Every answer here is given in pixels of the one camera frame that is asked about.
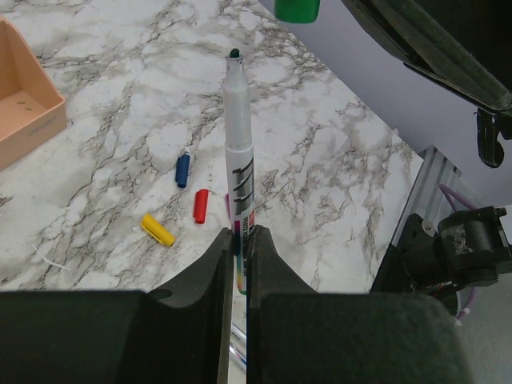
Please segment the yellow pen cap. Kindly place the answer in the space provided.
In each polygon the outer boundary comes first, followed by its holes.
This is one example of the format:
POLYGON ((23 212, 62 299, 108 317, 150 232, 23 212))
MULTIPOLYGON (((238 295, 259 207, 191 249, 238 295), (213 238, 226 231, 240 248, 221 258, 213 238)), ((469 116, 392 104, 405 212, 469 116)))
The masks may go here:
POLYGON ((140 227, 164 246, 172 246, 175 243, 175 237, 150 214, 143 216, 140 227))

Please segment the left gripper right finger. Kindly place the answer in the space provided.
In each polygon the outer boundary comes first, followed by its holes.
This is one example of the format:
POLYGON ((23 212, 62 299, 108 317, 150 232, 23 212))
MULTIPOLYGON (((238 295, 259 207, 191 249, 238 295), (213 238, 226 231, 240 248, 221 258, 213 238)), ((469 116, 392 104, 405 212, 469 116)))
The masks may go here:
POLYGON ((247 255, 246 381, 257 383, 261 345, 258 316, 262 300, 268 294, 313 294, 315 290, 281 258, 268 228, 254 227, 247 255))

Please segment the green whiteboard marker pen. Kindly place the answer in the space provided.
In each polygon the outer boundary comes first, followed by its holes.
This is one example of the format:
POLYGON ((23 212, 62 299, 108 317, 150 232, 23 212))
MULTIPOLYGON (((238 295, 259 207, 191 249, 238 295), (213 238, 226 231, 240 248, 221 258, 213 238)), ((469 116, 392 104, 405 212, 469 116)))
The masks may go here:
POLYGON ((243 56, 233 48, 226 57, 222 86, 225 115, 225 159, 237 288, 248 292, 248 245, 254 230, 254 145, 251 130, 250 86, 243 56))

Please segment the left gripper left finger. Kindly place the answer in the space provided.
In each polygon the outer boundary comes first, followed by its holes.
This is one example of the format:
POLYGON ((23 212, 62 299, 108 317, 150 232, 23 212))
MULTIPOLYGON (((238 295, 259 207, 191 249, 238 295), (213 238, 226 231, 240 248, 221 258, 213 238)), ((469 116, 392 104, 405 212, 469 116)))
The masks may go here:
POLYGON ((227 382, 233 245, 230 230, 222 229, 201 257, 149 292, 170 310, 162 336, 172 382, 227 382))

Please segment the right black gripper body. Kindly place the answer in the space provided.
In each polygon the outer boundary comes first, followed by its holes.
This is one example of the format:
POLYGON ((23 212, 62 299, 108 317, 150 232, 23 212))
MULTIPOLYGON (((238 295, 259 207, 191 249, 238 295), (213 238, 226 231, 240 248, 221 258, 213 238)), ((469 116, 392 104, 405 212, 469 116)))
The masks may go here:
POLYGON ((509 1, 346 1, 358 24, 405 66, 478 108, 478 156, 500 166, 511 138, 509 1))

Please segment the green pen cap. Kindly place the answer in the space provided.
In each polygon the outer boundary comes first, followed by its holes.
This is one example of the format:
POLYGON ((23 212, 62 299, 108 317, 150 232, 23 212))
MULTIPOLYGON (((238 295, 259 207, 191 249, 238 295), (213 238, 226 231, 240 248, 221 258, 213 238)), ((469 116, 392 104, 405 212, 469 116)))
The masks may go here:
POLYGON ((317 20, 320 0, 275 0, 277 19, 294 24, 309 24, 317 20))

